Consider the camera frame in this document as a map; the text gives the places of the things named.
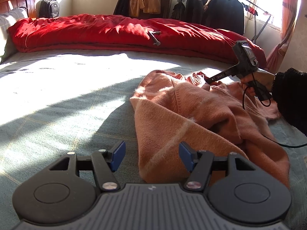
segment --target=human hand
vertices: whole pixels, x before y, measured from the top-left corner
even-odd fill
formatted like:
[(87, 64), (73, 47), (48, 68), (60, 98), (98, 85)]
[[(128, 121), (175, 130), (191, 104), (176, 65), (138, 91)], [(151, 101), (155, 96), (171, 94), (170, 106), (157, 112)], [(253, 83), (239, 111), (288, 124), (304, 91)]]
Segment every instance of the human hand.
[[(269, 73), (265, 70), (258, 69), (256, 72), (253, 73), (255, 80), (257, 80), (260, 84), (264, 85), (266, 89), (271, 92), (272, 91), (272, 85), (275, 78), (275, 75), (272, 73)], [(253, 76), (251, 74), (248, 74), (247, 76), (243, 77), (241, 79), (241, 83), (243, 84), (243, 89), (245, 89), (246, 83), (253, 80)], [(248, 93), (251, 96), (255, 96), (255, 89), (253, 87), (250, 87), (247, 89)]]

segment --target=sweater sleeve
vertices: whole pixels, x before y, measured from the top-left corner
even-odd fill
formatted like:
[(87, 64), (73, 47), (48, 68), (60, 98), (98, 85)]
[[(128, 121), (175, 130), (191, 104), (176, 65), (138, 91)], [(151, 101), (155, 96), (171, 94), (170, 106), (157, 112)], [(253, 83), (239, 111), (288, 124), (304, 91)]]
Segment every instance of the sweater sleeve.
[(307, 136), (307, 73), (288, 69), (277, 73), (272, 96), (285, 120)]

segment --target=yellow towel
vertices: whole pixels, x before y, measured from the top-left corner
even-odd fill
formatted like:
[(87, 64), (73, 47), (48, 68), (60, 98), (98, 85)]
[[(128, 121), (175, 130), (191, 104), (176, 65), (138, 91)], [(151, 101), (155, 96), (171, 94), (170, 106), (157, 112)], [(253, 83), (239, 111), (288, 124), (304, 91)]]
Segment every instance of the yellow towel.
[(144, 13), (161, 13), (161, 0), (130, 0), (129, 2), (129, 16), (131, 17), (138, 17), (140, 9), (142, 9)]

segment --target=mattress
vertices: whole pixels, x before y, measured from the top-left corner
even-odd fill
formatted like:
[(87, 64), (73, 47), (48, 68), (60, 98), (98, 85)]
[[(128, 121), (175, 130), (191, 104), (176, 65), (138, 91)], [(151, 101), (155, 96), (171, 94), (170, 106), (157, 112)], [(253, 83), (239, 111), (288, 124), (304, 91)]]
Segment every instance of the mattress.
[[(183, 75), (202, 70), (217, 74), (229, 64), (175, 55), (111, 50), (52, 50), (17, 53), (0, 66), (0, 229), (18, 223), (11, 203), (15, 188), (61, 155), (79, 155), (118, 140), (126, 156), (115, 173), (121, 185), (142, 182), (138, 174), (134, 112), (129, 102), (150, 71)], [(237, 80), (227, 77), (225, 83)], [(283, 119), (270, 123), (279, 142), (298, 145), (307, 138)], [(306, 217), (306, 148), (287, 149), (293, 203), (286, 223)], [(90, 172), (80, 176), (93, 182)]]

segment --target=wooden headboard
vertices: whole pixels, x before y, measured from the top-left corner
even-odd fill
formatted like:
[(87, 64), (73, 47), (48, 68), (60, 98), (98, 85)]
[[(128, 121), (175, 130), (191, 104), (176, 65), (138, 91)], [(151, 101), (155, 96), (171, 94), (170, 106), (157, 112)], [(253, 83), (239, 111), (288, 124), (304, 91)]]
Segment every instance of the wooden headboard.
[(6, 13), (18, 6), (26, 7), (28, 9), (28, 17), (36, 18), (34, 0), (0, 0), (0, 14)]

